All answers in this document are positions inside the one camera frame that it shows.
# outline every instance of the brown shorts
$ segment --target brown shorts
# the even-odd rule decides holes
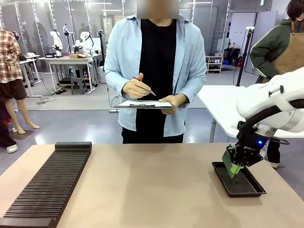
[[[12,98],[23,100],[27,97],[27,92],[20,79],[7,83],[0,83],[0,102],[6,102]]]

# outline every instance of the black trousers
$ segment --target black trousers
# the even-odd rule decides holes
[[[267,148],[267,157],[269,162],[280,163],[281,154],[279,148],[279,143],[269,141],[269,145]]]
[[[10,137],[8,129],[0,119],[0,147],[9,147],[16,144],[17,143]]]
[[[122,131],[123,144],[159,144],[159,143],[182,143],[184,134],[172,137],[159,137],[146,133],[130,131],[123,127]]]

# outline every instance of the floor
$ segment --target floor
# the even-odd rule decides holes
[[[221,74],[208,74],[207,85],[232,85],[234,71]],[[52,84],[48,75],[42,75],[46,87],[51,91]],[[238,70],[235,72],[235,83]],[[257,79],[256,75],[243,73],[241,85],[249,86]],[[19,150],[7,154],[0,148],[0,174],[2,174],[18,157],[34,144],[54,144],[58,141],[91,141],[92,143],[122,143],[121,127],[117,122],[118,113],[109,113],[109,100],[106,86],[99,86],[91,95],[74,95],[67,91],[55,95],[57,100],[37,105],[39,98],[27,98],[26,104],[33,121],[40,125],[40,129],[29,130],[18,113],[20,123],[27,130],[24,139],[17,137]],[[47,95],[48,91],[40,83],[33,88],[38,95]],[[116,94],[110,90],[110,99]],[[211,115],[204,104],[196,99],[192,108],[188,110],[184,135],[184,143],[208,143]],[[216,128],[215,143],[235,142],[229,139],[220,127]],[[281,147],[282,168],[278,173],[304,200],[304,142],[302,139],[289,140],[291,145]]]

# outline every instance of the black t-shirt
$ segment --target black t-shirt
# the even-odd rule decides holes
[[[140,100],[159,100],[172,95],[176,50],[176,20],[159,27],[148,19],[141,20],[142,53],[139,72],[143,83],[156,94]],[[153,137],[163,137],[166,115],[161,110],[137,109],[136,130]]]

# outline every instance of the clipboard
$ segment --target clipboard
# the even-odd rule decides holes
[[[140,109],[173,109],[170,102],[159,102],[159,101],[124,101],[114,108],[140,108]]]

